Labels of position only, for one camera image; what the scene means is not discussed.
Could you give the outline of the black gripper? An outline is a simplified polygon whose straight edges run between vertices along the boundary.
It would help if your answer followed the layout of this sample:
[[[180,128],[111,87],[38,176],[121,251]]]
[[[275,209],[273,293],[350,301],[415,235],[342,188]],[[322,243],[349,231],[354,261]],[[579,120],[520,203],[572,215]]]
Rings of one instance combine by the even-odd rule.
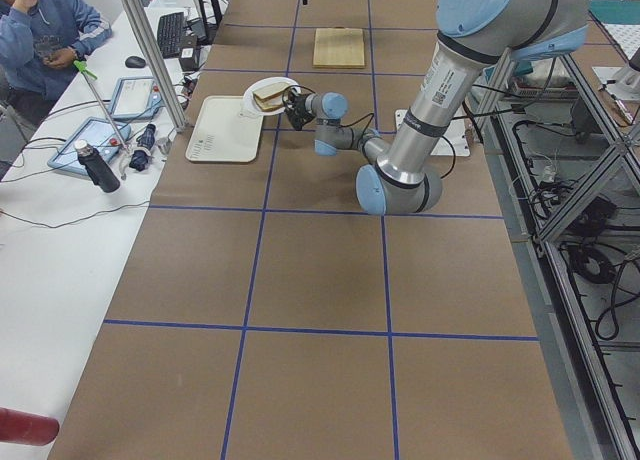
[[[303,5],[308,4],[308,0],[301,0]],[[302,130],[303,127],[314,120],[314,114],[312,110],[308,110],[307,112],[302,112],[298,110],[294,110],[293,112],[289,112],[294,108],[294,104],[292,102],[285,101],[282,103],[281,107],[277,110],[278,114],[286,114],[290,125],[295,130]]]

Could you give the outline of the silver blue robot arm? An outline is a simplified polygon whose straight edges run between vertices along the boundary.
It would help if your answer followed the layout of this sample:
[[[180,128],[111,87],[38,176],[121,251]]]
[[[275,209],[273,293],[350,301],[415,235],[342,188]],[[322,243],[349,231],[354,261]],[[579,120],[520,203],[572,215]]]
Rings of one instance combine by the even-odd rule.
[[[342,125],[348,102],[338,93],[283,95],[290,124],[316,123],[315,151],[357,150],[368,160],[356,195],[371,215],[420,213],[442,193],[428,159],[482,71],[508,52],[515,61],[577,50],[586,40],[590,0],[438,0],[437,45],[412,105],[391,143],[371,129]]]

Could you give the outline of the person's hand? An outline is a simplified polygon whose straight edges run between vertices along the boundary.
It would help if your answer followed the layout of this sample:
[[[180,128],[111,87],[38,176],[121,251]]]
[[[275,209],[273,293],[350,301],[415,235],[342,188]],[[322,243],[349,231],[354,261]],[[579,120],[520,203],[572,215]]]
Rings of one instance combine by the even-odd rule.
[[[72,66],[77,59],[77,52],[71,47],[66,47],[46,56],[43,59],[43,64],[48,68],[61,70]]]

